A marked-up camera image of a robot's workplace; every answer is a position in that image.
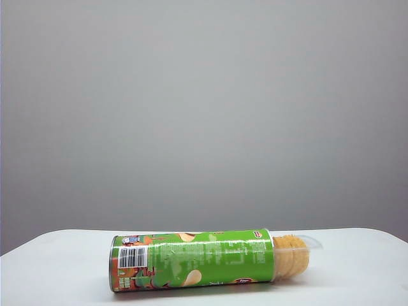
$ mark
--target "green chip can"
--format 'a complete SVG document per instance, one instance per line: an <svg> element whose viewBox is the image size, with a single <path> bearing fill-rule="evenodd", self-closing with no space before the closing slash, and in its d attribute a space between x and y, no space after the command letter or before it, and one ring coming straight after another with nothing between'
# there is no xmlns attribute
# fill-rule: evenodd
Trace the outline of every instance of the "green chip can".
<svg viewBox="0 0 408 306"><path fill-rule="evenodd" d="M267 229L116 236L112 291L268 282L274 273Z"/></svg>

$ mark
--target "white table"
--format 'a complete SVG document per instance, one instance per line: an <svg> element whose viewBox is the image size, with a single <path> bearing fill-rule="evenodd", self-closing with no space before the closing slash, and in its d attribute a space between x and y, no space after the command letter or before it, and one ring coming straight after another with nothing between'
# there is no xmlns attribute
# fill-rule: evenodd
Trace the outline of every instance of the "white table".
<svg viewBox="0 0 408 306"><path fill-rule="evenodd" d="M114 235L53 231L1 256L1 305L408 305L408 243L363 228L277 231L323 244L308 270L276 284L113 293L108 257Z"/></svg>

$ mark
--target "logo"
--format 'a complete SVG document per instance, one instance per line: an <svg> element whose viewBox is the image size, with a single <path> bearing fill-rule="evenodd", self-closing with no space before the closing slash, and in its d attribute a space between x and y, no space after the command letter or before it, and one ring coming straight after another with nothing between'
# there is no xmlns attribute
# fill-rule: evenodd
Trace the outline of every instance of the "logo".
<svg viewBox="0 0 408 306"><path fill-rule="evenodd" d="M262 234L259 231L254 231L254 235L256 238L261 238Z"/></svg>

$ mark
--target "barcode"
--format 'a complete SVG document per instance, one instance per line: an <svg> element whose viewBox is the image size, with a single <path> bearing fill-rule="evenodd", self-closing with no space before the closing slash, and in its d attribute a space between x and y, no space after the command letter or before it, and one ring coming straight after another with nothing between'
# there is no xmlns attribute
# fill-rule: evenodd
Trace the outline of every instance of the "barcode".
<svg viewBox="0 0 408 306"><path fill-rule="evenodd" d="M118 268L139 268L147 266L147 245L119 248Z"/></svg>

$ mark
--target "gray backdrop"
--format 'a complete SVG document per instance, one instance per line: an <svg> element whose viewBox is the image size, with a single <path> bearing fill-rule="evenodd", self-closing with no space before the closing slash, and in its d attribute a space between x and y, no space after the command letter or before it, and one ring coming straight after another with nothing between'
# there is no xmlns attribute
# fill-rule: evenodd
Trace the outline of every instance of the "gray backdrop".
<svg viewBox="0 0 408 306"><path fill-rule="evenodd" d="M65 228L408 239L408 1L2 14L3 253Z"/></svg>

